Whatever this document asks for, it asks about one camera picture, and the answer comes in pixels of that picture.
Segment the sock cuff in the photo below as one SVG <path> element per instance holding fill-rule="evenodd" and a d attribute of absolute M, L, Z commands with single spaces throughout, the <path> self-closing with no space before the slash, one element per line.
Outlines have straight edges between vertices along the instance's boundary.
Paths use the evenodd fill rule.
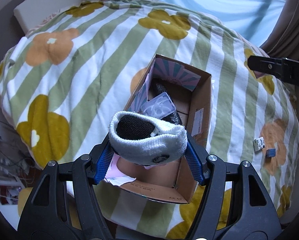
<path fill-rule="evenodd" d="M 125 115 L 138 117 L 155 126 L 158 135 L 140 139 L 126 140 L 117 135 L 116 128 Z M 187 147 L 187 134 L 184 126 L 175 125 L 150 116 L 133 112 L 117 112 L 109 125 L 109 141 L 114 150 L 124 159 L 140 165 L 168 163 L 179 159 Z"/>

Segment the bedspread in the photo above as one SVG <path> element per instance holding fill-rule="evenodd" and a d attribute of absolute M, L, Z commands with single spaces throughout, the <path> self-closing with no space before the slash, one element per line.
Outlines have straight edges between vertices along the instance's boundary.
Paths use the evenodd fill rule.
<path fill-rule="evenodd" d="M 145 0 L 88 0 L 28 36 L 14 65 L 0 65 L 0 106 L 38 165 L 70 162 L 102 142 L 154 54 L 211 73 L 207 151 L 250 161 L 279 215 L 290 206 L 299 154 L 295 94 L 273 76 L 255 78 L 250 55 L 266 54 L 209 15 Z M 252 141 L 264 137 L 255 153 Z M 265 159 L 265 150 L 276 157 Z M 147 200 L 105 182 L 95 187 L 105 218 L 142 233 L 184 238 L 203 194 L 190 204 Z M 226 224 L 227 183 L 219 228 Z"/>

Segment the open cardboard box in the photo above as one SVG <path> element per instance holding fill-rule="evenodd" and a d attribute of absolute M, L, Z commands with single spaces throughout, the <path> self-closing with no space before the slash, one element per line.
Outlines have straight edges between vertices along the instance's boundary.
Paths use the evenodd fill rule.
<path fill-rule="evenodd" d="M 154 97 L 149 89 L 153 77 L 163 80 L 183 125 L 198 144 L 206 147 L 211 108 L 211 75 L 177 60 L 155 55 L 131 95 L 126 111 L 139 112 L 140 106 Z M 150 169 L 119 158 L 117 168 L 127 176 L 136 178 L 120 188 L 151 200 L 190 203 L 197 186 L 184 156 Z"/>

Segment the blue sheet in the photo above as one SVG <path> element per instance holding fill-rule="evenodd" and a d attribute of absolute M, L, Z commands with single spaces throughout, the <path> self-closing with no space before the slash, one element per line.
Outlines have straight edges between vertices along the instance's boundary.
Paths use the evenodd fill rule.
<path fill-rule="evenodd" d="M 209 13 L 256 46 L 272 32 L 285 0 L 162 0 Z"/>

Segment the metal screw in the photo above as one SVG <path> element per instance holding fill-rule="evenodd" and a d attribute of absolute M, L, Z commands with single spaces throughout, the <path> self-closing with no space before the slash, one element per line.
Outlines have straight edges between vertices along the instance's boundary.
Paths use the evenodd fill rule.
<path fill-rule="evenodd" d="M 209 155 L 208 158 L 209 158 L 212 162 L 214 162 L 214 161 L 217 160 L 217 156 L 216 156 L 216 155 Z"/>
<path fill-rule="evenodd" d="M 251 163 L 248 161 L 242 161 L 242 165 L 248 168 L 249 166 L 251 166 Z"/>
<path fill-rule="evenodd" d="M 89 154 L 83 154 L 83 155 L 81 156 L 81 159 L 82 159 L 83 161 L 87 161 L 87 160 L 89 159 Z"/>
<path fill-rule="evenodd" d="M 49 161 L 48 166 L 53 167 L 56 164 L 56 161 Z"/>

